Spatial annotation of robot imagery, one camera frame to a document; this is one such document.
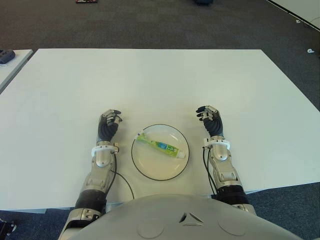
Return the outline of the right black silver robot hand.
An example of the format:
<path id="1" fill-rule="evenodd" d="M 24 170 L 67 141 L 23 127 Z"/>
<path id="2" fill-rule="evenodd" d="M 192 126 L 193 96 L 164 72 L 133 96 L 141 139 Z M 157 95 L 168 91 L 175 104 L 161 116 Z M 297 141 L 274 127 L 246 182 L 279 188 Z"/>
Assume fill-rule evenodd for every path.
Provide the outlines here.
<path id="1" fill-rule="evenodd" d="M 223 122 L 220 112 L 211 105 L 201 106 L 196 110 L 197 117 L 205 129 L 208 131 L 210 137 L 220 136 L 223 137 Z"/>

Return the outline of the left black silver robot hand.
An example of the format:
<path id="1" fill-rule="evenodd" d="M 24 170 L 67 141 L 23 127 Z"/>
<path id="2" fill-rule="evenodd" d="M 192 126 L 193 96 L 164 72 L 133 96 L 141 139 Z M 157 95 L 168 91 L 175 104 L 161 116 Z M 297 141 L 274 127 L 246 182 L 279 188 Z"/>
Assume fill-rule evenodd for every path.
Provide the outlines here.
<path id="1" fill-rule="evenodd" d="M 115 136 L 122 118 L 122 112 L 115 109 L 109 109 L 102 113 L 99 118 L 97 128 L 97 142 L 110 142 Z"/>

